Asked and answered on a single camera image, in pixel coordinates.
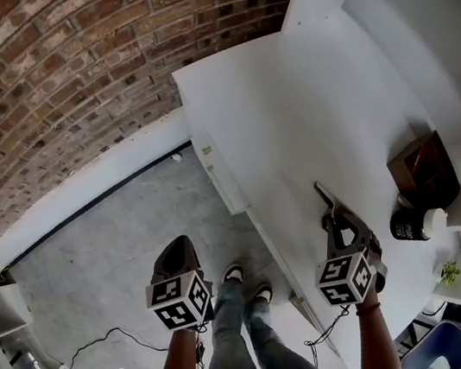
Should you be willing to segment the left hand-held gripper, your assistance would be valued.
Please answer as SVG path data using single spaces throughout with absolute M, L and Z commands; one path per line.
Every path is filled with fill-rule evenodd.
M 204 279 L 193 243 L 178 236 L 155 260 L 147 309 L 168 330 L 195 329 L 213 319 L 212 283 Z

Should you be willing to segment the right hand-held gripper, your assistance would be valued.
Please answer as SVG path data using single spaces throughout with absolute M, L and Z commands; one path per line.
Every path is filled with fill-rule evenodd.
M 378 238 L 323 184 L 316 181 L 313 188 L 329 208 L 323 218 L 327 259 L 317 266 L 317 289 L 333 307 L 361 303 L 371 288 L 381 293 L 388 268 Z

